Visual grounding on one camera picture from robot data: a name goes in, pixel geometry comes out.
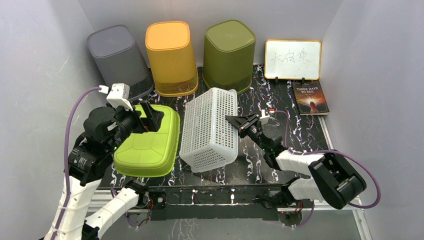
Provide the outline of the lime green plastic tub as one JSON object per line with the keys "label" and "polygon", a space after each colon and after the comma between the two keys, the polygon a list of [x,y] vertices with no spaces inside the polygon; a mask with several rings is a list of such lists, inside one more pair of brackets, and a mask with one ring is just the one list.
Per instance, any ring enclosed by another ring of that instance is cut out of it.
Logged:
{"label": "lime green plastic tub", "polygon": [[125,176],[157,178],[175,164],[180,138],[180,115],[171,107],[153,104],[164,113],[157,132],[131,133],[113,155],[115,170]]}

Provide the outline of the orange mesh bin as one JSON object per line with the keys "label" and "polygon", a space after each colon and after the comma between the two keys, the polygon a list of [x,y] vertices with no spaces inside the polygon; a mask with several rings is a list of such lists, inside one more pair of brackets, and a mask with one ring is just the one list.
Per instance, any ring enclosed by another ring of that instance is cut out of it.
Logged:
{"label": "orange mesh bin", "polygon": [[198,71],[190,27],[186,22],[151,24],[145,33],[145,47],[159,95],[181,97],[197,90]]}

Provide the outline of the olive green mesh bin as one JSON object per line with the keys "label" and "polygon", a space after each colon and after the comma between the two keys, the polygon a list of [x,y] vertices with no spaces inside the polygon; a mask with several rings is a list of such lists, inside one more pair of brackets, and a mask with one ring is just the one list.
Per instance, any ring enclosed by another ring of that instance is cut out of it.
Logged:
{"label": "olive green mesh bin", "polygon": [[252,84],[256,35],[243,22],[230,19],[204,34],[202,77],[208,88],[241,94]]}

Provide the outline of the grey mesh bin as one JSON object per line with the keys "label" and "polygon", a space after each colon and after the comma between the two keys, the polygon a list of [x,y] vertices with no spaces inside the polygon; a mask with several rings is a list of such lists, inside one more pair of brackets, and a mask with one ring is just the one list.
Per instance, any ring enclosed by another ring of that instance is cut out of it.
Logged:
{"label": "grey mesh bin", "polygon": [[154,90],[152,74],[127,26],[118,24],[93,32],[86,43],[107,86],[128,85],[131,102]]}

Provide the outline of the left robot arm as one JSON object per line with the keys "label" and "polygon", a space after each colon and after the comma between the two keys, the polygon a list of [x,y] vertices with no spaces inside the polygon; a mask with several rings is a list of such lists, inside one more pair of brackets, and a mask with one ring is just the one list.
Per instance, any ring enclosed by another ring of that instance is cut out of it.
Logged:
{"label": "left robot arm", "polygon": [[46,240],[99,240],[112,224],[133,207],[149,203],[147,187],[129,181],[105,206],[87,217],[93,195],[113,162],[113,154],[131,134],[157,132],[165,114],[147,102],[142,111],[130,104],[110,104],[93,109],[84,121],[84,132],[70,153],[65,153],[62,196]]}

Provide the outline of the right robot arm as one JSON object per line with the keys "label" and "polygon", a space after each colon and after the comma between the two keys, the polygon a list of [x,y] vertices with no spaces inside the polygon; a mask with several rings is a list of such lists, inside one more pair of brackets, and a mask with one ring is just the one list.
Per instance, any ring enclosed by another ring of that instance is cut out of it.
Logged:
{"label": "right robot arm", "polygon": [[241,138],[249,137],[260,147],[270,168],[307,176],[292,178],[272,196],[258,196],[265,204],[295,207],[303,200],[317,200],[341,210],[367,188],[364,178],[339,151],[299,152],[285,147],[279,127],[262,124],[257,114],[227,115],[225,119]]}

